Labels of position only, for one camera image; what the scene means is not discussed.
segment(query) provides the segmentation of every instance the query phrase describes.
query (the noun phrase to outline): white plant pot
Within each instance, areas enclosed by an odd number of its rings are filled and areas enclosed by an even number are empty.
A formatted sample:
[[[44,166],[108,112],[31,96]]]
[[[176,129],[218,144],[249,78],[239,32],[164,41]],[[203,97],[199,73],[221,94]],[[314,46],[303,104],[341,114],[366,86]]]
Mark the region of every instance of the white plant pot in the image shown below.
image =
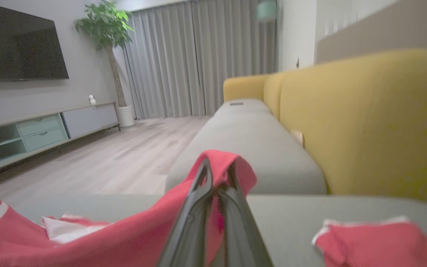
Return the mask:
[[[120,126],[130,127],[134,125],[134,117],[132,113],[132,106],[118,107],[118,115],[120,116]]]

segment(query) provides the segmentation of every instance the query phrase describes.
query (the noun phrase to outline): red towel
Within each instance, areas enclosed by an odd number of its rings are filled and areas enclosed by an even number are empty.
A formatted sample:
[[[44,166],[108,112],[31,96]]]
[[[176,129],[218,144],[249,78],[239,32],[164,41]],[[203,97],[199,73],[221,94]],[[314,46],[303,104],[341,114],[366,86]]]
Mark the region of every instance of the red towel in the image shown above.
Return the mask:
[[[327,267],[427,267],[427,237],[406,217],[372,224],[325,220],[312,243]]]
[[[210,160],[215,187],[227,181],[226,171],[232,162],[236,162],[237,178],[245,194],[256,184],[251,166],[238,155],[205,151],[187,178],[152,208],[64,245],[50,241],[44,228],[0,202],[0,267],[156,265],[192,180],[206,157]],[[224,220],[215,199],[207,222],[208,263],[215,256],[223,233]]]

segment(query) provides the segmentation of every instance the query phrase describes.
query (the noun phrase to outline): television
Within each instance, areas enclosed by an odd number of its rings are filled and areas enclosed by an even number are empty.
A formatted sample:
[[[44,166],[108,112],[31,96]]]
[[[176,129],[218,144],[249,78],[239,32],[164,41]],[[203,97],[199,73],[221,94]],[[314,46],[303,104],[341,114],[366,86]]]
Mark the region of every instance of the television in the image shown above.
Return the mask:
[[[0,81],[68,79],[56,26],[0,7]]]

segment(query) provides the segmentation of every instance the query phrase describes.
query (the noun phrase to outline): sofa cushion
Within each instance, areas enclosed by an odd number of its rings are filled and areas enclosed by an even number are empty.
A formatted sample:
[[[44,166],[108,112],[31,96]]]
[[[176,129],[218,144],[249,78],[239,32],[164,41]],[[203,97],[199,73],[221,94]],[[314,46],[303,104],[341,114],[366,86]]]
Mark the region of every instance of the sofa cushion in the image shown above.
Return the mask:
[[[236,99],[232,101],[225,102],[218,110],[215,112],[216,116],[225,115],[225,114],[236,114],[236,113],[269,113],[271,111],[266,107],[266,105],[258,99],[253,98],[243,98]]]
[[[239,154],[248,161],[258,178],[251,193],[327,194],[319,167],[273,115],[227,112],[230,108],[216,113],[179,155],[165,191],[187,177],[200,153],[215,149]]]
[[[45,196],[14,209],[32,221],[64,213],[115,222],[150,208],[161,196]],[[427,235],[427,203],[397,198],[250,195],[248,205],[275,266],[324,267],[311,245],[324,219],[378,221],[405,215]],[[223,250],[211,267],[222,267]]]

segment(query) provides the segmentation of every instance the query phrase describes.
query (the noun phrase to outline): yellow cushion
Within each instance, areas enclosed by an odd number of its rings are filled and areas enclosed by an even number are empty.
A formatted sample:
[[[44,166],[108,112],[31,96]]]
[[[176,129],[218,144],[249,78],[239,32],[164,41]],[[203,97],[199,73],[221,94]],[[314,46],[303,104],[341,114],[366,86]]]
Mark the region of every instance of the yellow cushion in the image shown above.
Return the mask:
[[[263,102],[271,110],[273,115],[279,120],[279,101],[281,98],[281,88],[283,81],[286,78],[286,72],[280,72],[271,75],[265,81],[265,88],[263,94]]]
[[[288,72],[280,122],[303,133],[330,193],[427,201],[427,50]]]
[[[263,100],[263,88],[270,75],[229,78],[224,82],[224,101],[240,98]]]

